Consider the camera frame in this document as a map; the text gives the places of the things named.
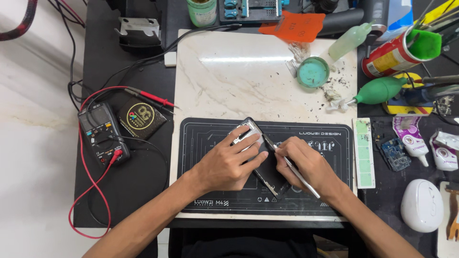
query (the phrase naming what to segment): circuit board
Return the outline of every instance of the circuit board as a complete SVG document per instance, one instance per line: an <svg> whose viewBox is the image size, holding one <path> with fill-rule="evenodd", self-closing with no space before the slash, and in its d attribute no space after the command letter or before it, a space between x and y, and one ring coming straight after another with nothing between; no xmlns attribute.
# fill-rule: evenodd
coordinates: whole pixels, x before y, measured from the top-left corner
<svg viewBox="0 0 459 258"><path fill-rule="evenodd" d="M399 138L394 138L381 145L384 159L395 172L407 168L411 159L403 152L403 143Z"/></svg>

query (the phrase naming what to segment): blue clamp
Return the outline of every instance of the blue clamp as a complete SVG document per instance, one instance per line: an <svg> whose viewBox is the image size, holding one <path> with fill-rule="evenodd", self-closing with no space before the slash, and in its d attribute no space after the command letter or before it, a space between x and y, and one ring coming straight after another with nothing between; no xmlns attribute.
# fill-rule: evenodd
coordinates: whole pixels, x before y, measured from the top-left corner
<svg viewBox="0 0 459 258"><path fill-rule="evenodd" d="M237 0L225 0L225 8L234 9L236 8Z"/></svg>
<svg viewBox="0 0 459 258"><path fill-rule="evenodd" d="M237 9L227 10L225 9L225 19L236 19L237 18Z"/></svg>
<svg viewBox="0 0 459 258"><path fill-rule="evenodd" d="M248 17L248 13L249 13L248 6L249 6L248 0L242 0L241 17Z"/></svg>

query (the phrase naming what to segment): black desk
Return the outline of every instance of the black desk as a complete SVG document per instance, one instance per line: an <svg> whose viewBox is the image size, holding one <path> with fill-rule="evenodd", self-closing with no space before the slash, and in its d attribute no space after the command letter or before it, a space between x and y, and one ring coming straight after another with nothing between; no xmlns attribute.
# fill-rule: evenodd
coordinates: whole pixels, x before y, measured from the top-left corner
<svg viewBox="0 0 459 258"><path fill-rule="evenodd" d="M160 5L163 5L166 0L158 0ZM414 0L414 15L419 16L422 12L426 0ZM287 10L295 11L298 9L296 1L291 1ZM85 53L84 53L84 83L92 89L99 89L105 80L115 71L130 65L134 61L144 58L145 56L133 56L124 52L118 45L118 36L113 31L118 24L118 11L111 11L105 1L91 0L88 6L87 15L87 29L85 40ZM193 28L184 0L169 0L167 9L167 41L169 45L177 38L177 32L180 28ZM241 28L238 32L241 33L257 33L257 26ZM363 57L364 49L359 47L358 59ZM459 52L449 52L448 55L459 60ZM457 67L444 57L439 57L433 61L427 62L426 66L434 76L451 75L457 73ZM421 76L426 76L425 71L421 66L414 67L410 71L416 72ZM116 76L108 86L117 85L121 75ZM358 70L358 87L362 87L369 79L363 75L361 69ZM153 63L143 67L142 72L130 73L126 78L124 85L133 86L142 90L146 90L155 95L163 98L168 98L171 102L174 101L174 87L175 87L175 68L166 68L162 62ZM109 99L114 110L119 109L129 96L122 93L115 93ZM454 114L459 114L458 105L453 108ZM380 105L360 105L358 106L359 117L374 117L374 116L388 116ZM171 117L167 117L168 122L165 123L150 139L159 149L161 149L170 162L171 151L171 137L173 131L173 122ZM149 148L146 145L140 145L136 142L128 142L129 146L141 146L142 148ZM94 178L98 178L102 174L102 168L97 161L92 158L92 153L87 145L84 145L84 155L88 168ZM416 167L418 161L414 158L412 167ZM112 211L112 225L116 225L123 218L127 217L133 211L138 209L144 203L158 195L168 179L165 173L166 167L160 155L153 150L136 150L133 152L132 158L129 162L120 166L115 166L110 169L109 175L99 184L107 200L110 204ZM384 186L384 191L390 191L391 183L396 184L395 181L387 181ZM86 172L81 163L81 157L77 156L76 167L76 182L75 182L75 197L79 196L84 190L91 186L91 183L86 175ZM365 202L374 211L378 211L380 205L389 205L388 200L380 200L381 195L371 195L371 191L367 191ZM403 192L397 191L391 197L394 207L399 205ZM107 213L105 205L98 193L91 195L92 211L94 215L106 222ZM87 196L82 198L81 202L76 205L74 211L74 223L76 227L104 227L97 223L89 213L87 205ZM397 209L394 209L390 214L392 216L399 216ZM394 228L397 225L391 224L391 221L386 222ZM277 227L277 228L292 228L292 227L349 227L347 223L334 223L334 222L271 222L271 221L232 221L227 220L193 220L193 219L176 219L170 227ZM398 231L414 246L426 246L428 250L423 252L426 256L432 256L435 248L435 237L433 233L424 234L420 236L415 235L414 231Z"/></svg>

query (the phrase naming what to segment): white marble board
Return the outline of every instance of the white marble board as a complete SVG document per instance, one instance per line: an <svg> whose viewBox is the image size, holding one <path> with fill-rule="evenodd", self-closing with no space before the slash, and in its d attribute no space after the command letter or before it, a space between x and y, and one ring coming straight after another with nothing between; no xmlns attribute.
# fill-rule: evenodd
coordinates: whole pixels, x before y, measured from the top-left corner
<svg viewBox="0 0 459 258"><path fill-rule="evenodd" d="M186 30L179 30L179 35ZM312 56L326 57L333 39L316 39ZM293 53L272 35L203 31L183 38L177 50L174 132L170 184L177 179L179 130L183 119L252 117L259 121L337 123L352 128L357 107L347 112L327 111L326 89L335 89L351 99L357 94L357 51L335 63L323 89L306 89L292 77L285 63ZM355 166L354 193L357 191ZM342 217L272 216L243 214L179 213L178 218L276 219L343 221Z"/></svg>

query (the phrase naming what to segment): metal bracket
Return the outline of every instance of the metal bracket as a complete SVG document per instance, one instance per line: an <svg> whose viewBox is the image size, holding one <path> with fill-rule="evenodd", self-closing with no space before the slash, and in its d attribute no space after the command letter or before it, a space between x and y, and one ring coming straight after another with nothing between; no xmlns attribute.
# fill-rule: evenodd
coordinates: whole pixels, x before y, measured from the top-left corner
<svg viewBox="0 0 459 258"><path fill-rule="evenodd" d="M120 30L115 28L118 35L130 44L161 44L161 30L156 19L147 18L118 18Z"/></svg>

